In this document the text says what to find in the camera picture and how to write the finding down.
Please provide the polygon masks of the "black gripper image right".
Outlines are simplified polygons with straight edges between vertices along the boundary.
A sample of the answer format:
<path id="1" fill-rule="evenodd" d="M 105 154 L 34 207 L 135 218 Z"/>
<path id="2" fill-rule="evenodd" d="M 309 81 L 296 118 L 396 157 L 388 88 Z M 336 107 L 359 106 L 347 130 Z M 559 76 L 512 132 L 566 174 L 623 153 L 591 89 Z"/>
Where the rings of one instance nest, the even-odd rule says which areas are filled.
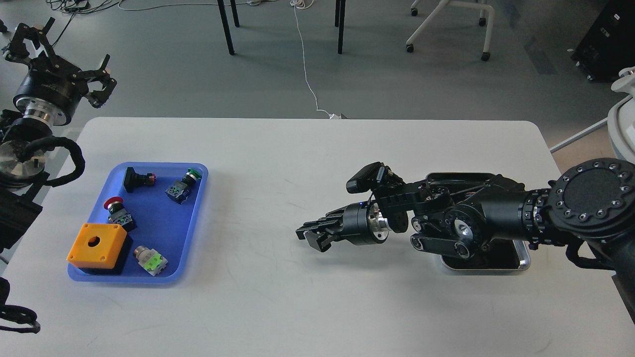
<path id="1" fill-rule="evenodd" d="M 320 252 L 332 242 L 349 241 L 354 245 L 381 244 L 389 235 L 387 219 L 375 202 L 359 202 L 327 212 L 315 221 L 304 222 L 296 230 L 310 247 Z"/>

